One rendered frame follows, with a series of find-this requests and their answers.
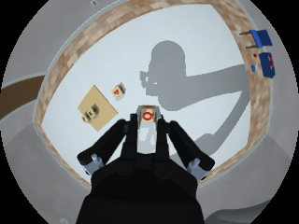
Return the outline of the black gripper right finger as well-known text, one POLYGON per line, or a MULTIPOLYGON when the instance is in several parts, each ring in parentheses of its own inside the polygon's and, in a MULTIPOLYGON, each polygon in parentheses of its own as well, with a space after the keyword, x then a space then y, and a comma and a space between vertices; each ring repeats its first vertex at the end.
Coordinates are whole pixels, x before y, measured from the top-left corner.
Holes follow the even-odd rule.
POLYGON ((159 106, 156 106, 155 127, 157 137, 153 169, 154 180, 163 183, 171 175, 167 133, 186 170, 196 178, 197 182, 204 180, 215 165, 215 161, 200 150, 175 120, 170 120, 165 124, 159 106))

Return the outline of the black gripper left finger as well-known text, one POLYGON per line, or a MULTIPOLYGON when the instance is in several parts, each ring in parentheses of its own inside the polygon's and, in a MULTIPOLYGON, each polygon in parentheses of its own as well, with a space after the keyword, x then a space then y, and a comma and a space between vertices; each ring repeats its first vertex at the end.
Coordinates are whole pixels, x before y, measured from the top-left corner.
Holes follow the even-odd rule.
POLYGON ((121 180, 128 181, 135 175, 135 153, 137 152, 137 135, 141 123, 141 107, 130 114, 130 121, 119 119, 91 147, 80 152, 78 161, 87 175, 105 166, 122 139, 121 155, 117 164, 117 173, 121 180))

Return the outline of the tan flat mat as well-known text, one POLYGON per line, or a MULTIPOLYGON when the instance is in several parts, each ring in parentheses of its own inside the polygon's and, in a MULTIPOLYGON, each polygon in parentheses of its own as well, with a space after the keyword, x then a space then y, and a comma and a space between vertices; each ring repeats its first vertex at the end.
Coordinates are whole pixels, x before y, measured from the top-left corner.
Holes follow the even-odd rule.
POLYGON ((87 111, 95 106, 99 113, 92 117, 88 122, 99 132, 109 121, 111 121, 118 112, 108 102, 104 95, 96 88, 91 87, 88 93, 78 106, 79 112, 84 115, 87 111))

